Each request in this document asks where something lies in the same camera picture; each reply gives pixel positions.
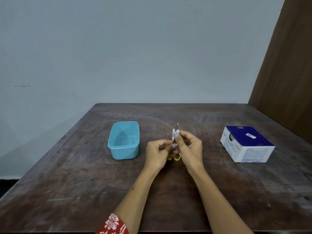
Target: person's right hand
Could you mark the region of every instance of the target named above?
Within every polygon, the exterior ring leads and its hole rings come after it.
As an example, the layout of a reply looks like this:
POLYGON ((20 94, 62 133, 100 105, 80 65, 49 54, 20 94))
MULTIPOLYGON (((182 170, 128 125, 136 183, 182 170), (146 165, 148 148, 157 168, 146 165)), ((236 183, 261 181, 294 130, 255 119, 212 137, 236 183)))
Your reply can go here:
POLYGON ((182 161, 188 169, 189 174, 192 175, 194 171, 204 169, 201 140, 192 133, 183 130, 180 130, 179 133, 173 132, 173 137, 179 145, 182 161))

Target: white wall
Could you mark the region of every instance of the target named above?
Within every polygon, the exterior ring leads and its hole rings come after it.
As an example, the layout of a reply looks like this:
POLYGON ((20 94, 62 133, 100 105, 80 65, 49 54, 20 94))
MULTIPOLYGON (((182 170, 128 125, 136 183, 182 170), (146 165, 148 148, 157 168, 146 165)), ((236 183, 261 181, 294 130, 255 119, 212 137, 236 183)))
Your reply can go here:
POLYGON ((283 1, 0 0, 0 178, 98 102, 247 103, 283 1))

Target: hand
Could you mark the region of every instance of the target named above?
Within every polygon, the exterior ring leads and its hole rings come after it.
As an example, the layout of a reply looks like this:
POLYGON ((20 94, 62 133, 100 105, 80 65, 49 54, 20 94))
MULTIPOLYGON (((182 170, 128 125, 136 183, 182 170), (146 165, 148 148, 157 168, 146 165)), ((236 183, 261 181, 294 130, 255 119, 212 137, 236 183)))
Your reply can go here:
POLYGON ((174 149, 176 147, 177 144, 173 144, 172 140, 150 141, 146 147, 144 168, 158 173, 164 167, 168 157, 174 157, 179 153, 174 149))
POLYGON ((180 130, 179 133, 174 132, 173 137, 179 145, 182 161, 188 169, 189 174, 192 175, 195 171, 204 169, 201 140, 192 133, 183 130, 180 130), (189 143, 189 146, 185 144, 183 139, 189 143))

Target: forearm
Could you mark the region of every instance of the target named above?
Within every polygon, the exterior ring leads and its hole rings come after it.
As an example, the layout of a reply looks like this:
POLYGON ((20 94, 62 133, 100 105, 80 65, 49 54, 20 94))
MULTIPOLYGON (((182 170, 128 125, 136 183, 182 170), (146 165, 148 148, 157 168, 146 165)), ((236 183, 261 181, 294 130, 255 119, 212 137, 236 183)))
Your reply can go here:
POLYGON ((213 234, 253 233, 216 187, 205 169, 192 173, 213 234))
POLYGON ((157 173, 143 169, 135 183, 115 210, 130 234, 138 232, 150 186, 157 173))

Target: dark floor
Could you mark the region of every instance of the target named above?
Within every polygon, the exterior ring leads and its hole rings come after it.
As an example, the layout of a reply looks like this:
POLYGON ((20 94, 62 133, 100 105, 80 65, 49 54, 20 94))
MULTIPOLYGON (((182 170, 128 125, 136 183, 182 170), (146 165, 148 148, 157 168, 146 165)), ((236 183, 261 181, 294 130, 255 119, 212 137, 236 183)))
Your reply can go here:
POLYGON ((0 180, 0 198, 17 182, 18 180, 0 180))

